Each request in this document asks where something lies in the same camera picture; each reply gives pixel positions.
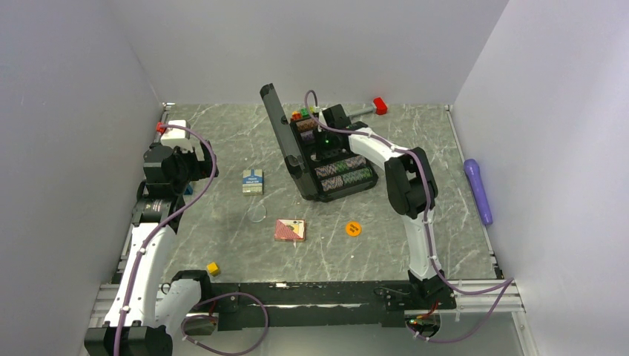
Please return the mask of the orange big blind button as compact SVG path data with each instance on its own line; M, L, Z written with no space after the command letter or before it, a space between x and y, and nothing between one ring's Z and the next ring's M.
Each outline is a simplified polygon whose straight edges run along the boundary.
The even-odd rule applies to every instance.
M358 222L350 221L345 226L345 232L350 237L358 237L362 232L362 227Z

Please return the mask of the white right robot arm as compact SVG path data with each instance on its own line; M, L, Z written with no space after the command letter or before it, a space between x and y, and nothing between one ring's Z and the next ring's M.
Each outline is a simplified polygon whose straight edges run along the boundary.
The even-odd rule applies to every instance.
M447 304L447 285L435 247L433 215L438 188L426 153L405 148L351 123L340 105L325 108L315 119L321 134L338 137L343 148L363 156L385 173L389 204L400 215L409 247L409 298L418 308Z

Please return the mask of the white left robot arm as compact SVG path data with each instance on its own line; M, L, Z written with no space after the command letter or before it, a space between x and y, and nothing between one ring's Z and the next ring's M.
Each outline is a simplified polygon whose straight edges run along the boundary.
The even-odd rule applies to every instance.
M173 338L190 309L213 301L208 273L175 274L160 300L160 279L185 206L188 184L218 175L211 144L186 150L155 142L144 153L144 180L132 212L127 263L101 326L86 331L88 355L171 355Z

